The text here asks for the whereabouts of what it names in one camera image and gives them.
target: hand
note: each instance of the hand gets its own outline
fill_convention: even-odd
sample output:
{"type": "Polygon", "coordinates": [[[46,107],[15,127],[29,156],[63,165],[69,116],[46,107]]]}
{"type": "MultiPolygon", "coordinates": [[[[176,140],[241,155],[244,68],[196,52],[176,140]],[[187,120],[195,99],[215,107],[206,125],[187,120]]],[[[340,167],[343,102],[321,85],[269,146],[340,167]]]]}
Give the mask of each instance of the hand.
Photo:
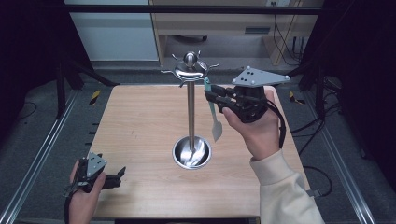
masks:
{"type": "MultiPolygon", "coordinates": [[[[265,96],[269,101],[275,102],[272,91],[265,91],[265,96]]],[[[230,108],[224,107],[222,112],[230,126],[244,138],[254,161],[260,161],[279,151],[279,117],[271,109],[252,123],[243,123],[230,108]]]]}
{"type": "MultiPolygon", "coordinates": [[[[70,183],[73,182],[76,170],[78,168],[78,161],[70,174],[70,183]]],[[[106,174],[102,172],[97,177],[93,188],[90,193],[85,193],[79,189],[73,194],[72,200],[69,205],[69,223],[90,223],[93,213],[95,212],[96,205],[102,186],[105,184],[106,174]]]]}

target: spatula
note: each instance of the spatula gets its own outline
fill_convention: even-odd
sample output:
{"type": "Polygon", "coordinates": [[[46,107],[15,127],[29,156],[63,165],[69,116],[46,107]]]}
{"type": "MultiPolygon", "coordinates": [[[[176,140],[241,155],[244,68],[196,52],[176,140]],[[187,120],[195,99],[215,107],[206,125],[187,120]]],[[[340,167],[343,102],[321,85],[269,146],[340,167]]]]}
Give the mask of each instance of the spatula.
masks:
{"type": "MultiPolygon", "coordinates": [[[[210,80],[208,77],[206,77],[204,79],[204,85],[205,85],[205,90],[212,91],[212,88],[210,86],[210,80]]],[[[218,118],[216,117],[215,106],[212,102],[209,102],[209,107],[210,107],[210,111],[212,112],[212,118],[213,118],[212,134],[213,134],[213,138],[215,139],[215,142],[216,142],[221,137],[222,125],[221,125],[221,122],[218,121],[218,118]]]]}

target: wooden table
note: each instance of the wooden table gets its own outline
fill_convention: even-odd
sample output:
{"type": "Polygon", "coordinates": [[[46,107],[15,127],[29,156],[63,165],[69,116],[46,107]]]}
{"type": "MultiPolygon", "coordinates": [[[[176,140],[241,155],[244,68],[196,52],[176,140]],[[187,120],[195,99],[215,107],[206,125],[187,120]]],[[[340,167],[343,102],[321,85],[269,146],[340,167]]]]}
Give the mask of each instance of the wooden table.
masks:
{"type": "MultiPolygon", "coordinates": [[[[276,104],[283,113],[277,94],[276,104]]],[[[218,119],[223,134],[215,143],[204,86],[196,85],[195,134],[209,142],[212,157],[205,167],[186,170],[172,156],[175,142],[188,135],[186,86],[115,87],[91,151],[103,153],[108,175],[123,166],[126,173],[119,188],[102,191],[95,216],[258,217],[259,181],[249,165],[251,155],[222,114],[218,119]]],[[[293,169],[304,174],[289,128],[284,155],[293,169]]]]}

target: beige sweater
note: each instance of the beige sweater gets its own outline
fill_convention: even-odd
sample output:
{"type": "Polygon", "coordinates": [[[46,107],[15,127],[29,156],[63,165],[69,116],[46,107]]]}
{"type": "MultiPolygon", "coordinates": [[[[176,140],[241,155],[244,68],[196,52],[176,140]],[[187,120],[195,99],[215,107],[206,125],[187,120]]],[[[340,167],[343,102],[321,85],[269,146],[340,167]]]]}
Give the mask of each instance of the beige sweater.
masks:
{"type": "Polygon", "coordinates": [[[282,150],[250,165],[260,181],[261,223],[324,223],[314,200],[305,192],[302,176],[289,168],[282,150]]]}

